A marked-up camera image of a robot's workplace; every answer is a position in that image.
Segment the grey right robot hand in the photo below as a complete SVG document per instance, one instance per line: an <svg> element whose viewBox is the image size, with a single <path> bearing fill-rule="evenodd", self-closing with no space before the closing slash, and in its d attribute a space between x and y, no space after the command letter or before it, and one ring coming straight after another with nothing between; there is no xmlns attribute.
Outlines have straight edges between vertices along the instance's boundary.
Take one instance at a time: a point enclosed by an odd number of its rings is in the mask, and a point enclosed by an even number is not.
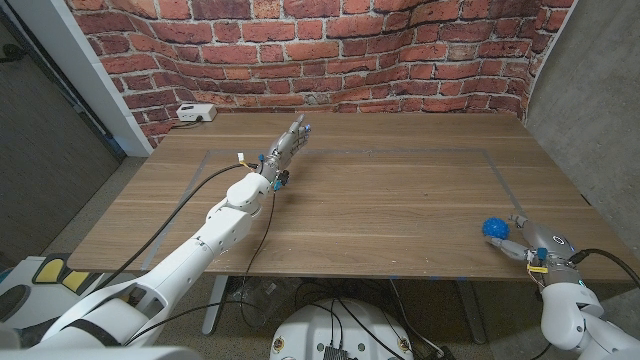
<svg viewBox="0 0 640 360"><path fill-rule="evenodd" d="M529 261L537 257L544 262L551 258L568 260L575 254L575 248L560 233L521 215L511 215L509 219L522 230L522 235L529 244L528 247L508 239L509 225L500 218L489 218L482 225L486 241L500 249L509 258Z"/></svg>

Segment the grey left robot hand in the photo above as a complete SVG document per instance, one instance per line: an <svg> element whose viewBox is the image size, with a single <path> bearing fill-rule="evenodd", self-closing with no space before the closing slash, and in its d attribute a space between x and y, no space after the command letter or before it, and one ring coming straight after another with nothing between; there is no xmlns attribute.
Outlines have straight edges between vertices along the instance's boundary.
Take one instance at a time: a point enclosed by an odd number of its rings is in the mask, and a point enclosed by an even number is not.
<svg viewBox="0 0 640 360"><path fill-rule="evenodd" d="M305 115L300 115L270 147L260 174L269 182L273 182L277 175L284 171L293 156L305 146L311 127L304 125Z"/></svg>

